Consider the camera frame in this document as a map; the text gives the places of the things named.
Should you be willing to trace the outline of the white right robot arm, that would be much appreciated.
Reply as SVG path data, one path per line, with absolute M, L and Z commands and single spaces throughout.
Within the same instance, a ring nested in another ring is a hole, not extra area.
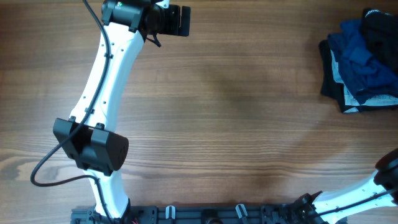
M 379 207 L 397 206 L 397 149 L 382 157 L 367 178 L 340 190 L 305 194 L 291 206 L 302 223 L 338 223 Z

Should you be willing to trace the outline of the black t-shirt with white logo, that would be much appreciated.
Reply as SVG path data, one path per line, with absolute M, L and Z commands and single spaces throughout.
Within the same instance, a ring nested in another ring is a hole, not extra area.
M 397 74 L 397 14 L 365 8 L 360 32 L 375 58 Z

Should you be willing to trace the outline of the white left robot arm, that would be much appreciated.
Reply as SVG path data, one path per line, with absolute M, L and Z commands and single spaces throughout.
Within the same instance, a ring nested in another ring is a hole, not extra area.
M 127 215 L 129 198 L 121 178 L 127 138 L 116 134 L 118 110 L 131 68 L 145 41 L 157 35 L 187 37 L 191 9 L 169 1 L 105 1 L 101 37 L 85 89 L 68 119 L 56 119 L 53 133 L 69 159 L 93 176 L 95 212 L 104 220 Z

